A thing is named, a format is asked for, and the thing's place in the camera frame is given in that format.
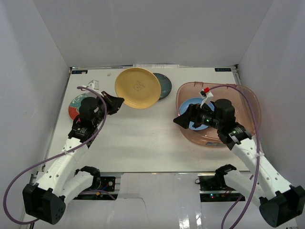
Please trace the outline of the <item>pale yellow plastic plate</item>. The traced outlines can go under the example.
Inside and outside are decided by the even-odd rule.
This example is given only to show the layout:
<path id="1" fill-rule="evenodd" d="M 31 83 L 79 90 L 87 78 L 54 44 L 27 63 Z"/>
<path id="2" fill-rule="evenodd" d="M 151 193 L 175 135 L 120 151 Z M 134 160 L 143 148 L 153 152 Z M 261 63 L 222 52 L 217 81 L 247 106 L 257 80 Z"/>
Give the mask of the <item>pale yellow plastic plate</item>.
<path id="1" fill-rule="evenodd" d="M 161 95 L 161 85 L 150 71 L 131 67 L 123 70 L 115 80 L 115 91 L 124 104 L 135 109 L 146 109 L 156 104 Z"/>

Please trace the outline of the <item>red and teal floral plate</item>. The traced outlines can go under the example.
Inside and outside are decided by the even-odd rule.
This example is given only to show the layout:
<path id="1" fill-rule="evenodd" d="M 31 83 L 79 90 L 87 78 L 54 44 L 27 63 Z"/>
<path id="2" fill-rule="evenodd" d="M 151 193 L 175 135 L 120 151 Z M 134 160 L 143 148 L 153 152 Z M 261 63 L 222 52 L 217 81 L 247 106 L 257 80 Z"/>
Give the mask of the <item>red and teal floral plate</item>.
<path id="1" fill-rule="evenodd" d="M 81 102 L 83 99 L 87 98 L 88 95 L 86 93 L 80 94 L 77 97 L 75 97 L 69 104 L 68 107 L 68 114 L 71 120 L 74 120 L 74 118 L 79 115 L 79 108 L 81 106 Z"/>

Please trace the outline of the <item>dark teal ceramic plate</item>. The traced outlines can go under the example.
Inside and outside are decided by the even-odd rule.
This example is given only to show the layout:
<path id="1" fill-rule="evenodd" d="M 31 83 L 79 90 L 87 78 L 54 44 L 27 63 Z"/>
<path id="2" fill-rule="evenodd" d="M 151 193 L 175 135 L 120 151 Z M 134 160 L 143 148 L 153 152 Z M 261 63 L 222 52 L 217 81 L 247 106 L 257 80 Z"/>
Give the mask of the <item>dark teal ceramic plate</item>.
<path id="1" fill-rule="evenodd" d="M 160 86 L 161 86 L 161 94 L 159 97 L 159 101 L 160 101 L 160 100 L 166 98 L 170 94 L 170 92 L 172 90 L 172 82 L 164 74 L 161 74 L 161 73 L 153 73 L 153 74 L 158 79 Z"/>

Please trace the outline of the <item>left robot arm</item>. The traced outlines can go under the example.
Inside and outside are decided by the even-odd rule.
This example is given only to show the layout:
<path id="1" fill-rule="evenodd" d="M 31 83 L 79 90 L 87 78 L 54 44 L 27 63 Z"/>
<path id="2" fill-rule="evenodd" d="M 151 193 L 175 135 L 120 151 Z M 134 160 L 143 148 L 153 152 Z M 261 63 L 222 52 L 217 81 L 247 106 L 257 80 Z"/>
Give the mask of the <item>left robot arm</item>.
<path id="1" fill-rule="evenodd" d="M 105 91 L 96 92 L 95 97 L 86 96 L 81 101 L 62 149 L 63 155 L 54 160 L 35 184 L 26 185 L 22 191 L 28 215 L 54 225 L 60 221 L 71 200 L 85 189 L 100 187 L 100 171 L 94 167 L 83 167 L 76 170 L 73 178 L 68 177 L 103 127 L 106 116 L 117 113 L 123 102 L 123 98 Z"/>

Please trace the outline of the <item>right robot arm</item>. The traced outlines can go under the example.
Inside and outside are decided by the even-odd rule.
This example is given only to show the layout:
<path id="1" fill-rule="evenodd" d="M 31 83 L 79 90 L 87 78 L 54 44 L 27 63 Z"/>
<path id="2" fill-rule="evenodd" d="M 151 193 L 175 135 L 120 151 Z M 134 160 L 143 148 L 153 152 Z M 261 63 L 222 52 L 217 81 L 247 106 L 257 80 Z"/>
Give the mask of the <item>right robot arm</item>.
<path id="1" fill-rule="evenodd" d="M 253 202 L 267 224 L 276 228 L 303 213 L 305 190 L 293 186 L 271 165 L 251 134 L 235 120 L 235 108 L 227 99 L 214 102 L 214 110 L 207 105 L 190 104 L 187 110 L 174 118 L 184 129 L 205 125 L 216 129 L 219 139 L 246 165 L 253 174 L 250 181 L 232 165 L 216 170 L 215 184 L 220 190 L 229 187 Z"/>

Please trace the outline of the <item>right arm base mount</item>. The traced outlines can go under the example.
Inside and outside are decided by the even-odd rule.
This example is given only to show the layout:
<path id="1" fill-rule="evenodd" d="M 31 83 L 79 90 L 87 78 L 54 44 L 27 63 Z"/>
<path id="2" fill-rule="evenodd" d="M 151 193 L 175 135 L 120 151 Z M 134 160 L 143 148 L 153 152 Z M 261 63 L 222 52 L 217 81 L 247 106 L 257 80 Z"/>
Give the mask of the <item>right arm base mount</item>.
<path id="1" fill-rule="evenodd" d="M 194 183 L 199 186 L 201 202 L 235 202 L 240 193 L 217 180 L 215 175 L 199 176 Z"/>

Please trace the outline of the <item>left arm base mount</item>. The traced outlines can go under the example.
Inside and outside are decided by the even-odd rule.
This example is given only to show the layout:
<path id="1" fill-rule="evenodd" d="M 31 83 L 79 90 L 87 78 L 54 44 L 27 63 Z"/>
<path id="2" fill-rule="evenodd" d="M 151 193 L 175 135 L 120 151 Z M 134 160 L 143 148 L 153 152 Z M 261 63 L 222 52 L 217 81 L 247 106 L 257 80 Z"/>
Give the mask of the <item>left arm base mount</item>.
<path id="1" fill-rule="evenodd" d="M 103 176 L 94 188 L 87 188 L 74 200 L 116 200 L 119 192 L 117 177 Z"/>

